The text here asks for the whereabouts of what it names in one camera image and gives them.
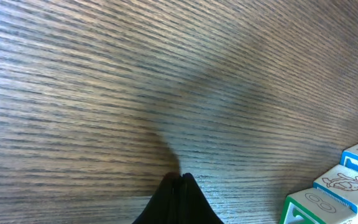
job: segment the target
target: stack of blocks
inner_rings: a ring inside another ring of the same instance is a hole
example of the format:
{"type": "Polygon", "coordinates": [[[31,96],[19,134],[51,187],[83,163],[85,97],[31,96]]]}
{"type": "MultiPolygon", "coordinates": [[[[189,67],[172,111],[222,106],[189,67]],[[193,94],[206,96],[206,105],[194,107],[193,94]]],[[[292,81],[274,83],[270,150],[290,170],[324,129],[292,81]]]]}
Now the stack of blocks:
{"type": "Polygon", "coordinates": [[[358,144],[342,153],[341,163],[288,195],[280,224],[358,224],[358,144]]]}

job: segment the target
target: black object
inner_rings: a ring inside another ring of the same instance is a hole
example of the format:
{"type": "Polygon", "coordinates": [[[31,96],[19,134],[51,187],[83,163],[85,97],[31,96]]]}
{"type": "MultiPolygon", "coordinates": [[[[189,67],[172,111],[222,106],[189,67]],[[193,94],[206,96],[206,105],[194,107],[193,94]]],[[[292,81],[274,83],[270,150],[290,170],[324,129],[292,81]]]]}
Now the black object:
{"type": "Polygon", "coordinates": [[[168,173],[133,224],[223,224],[191,174],[168,173]]]}

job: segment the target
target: wooden surface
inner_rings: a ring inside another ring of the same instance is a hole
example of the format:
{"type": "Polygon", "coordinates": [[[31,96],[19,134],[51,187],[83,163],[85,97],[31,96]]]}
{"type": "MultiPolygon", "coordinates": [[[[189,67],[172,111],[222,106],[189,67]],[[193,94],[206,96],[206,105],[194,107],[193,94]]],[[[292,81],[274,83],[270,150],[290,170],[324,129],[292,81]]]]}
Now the wooden surface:
{"type": "Polygon", "coordinates": [[[0,0],[0,223],[131,223],[191,172],[277,223],[358,143],[358,1],[0,0]]]}

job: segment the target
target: green border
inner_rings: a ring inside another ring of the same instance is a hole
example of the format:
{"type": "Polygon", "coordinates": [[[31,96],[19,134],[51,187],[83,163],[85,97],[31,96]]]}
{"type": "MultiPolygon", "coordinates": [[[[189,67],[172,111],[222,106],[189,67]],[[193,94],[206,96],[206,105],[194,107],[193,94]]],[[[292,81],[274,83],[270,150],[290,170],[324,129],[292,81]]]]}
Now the green border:
{"type": "Polygon", "coordinates": [[[317,217],[314,213],[312,213],[311,211],[309,211],[307,208],[305,208],[304,206],[302,206],[299,202],[297,202],[295,199],[291,198],[291,197],[287,197],[285,199],[284,202],[284,208],[283,208],[283,213],[281,214],[281,219],[280,219],[280,224],[284,224],[284,220],[285,220],[285,216],[288,212],[288,208],[290,206],[290,202],[293,203],[294,205],[296,205],[298,208],[300,208],[302,210],[302,212],[305,212],[306,214],[308,214],[311,218],[313,218],[314,220],[316,220],[317,222],[319,222],[320,224],[326,224],[324,221],[322,221],[322,219],[320,219],[319,217],[317,217]]]}

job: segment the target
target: wood grain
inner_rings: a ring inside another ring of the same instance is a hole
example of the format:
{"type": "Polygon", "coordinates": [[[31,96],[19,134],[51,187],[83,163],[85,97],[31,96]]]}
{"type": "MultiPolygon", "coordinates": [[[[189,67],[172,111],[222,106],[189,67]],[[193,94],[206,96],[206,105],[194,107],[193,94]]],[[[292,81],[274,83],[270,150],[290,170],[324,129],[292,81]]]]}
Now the wood grain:
{"type": "Polygon", "coordinates": [[[0,223],[131,223],[191,172],[277,223],[358,143],[358,1],[0,0],[0,223]]]}

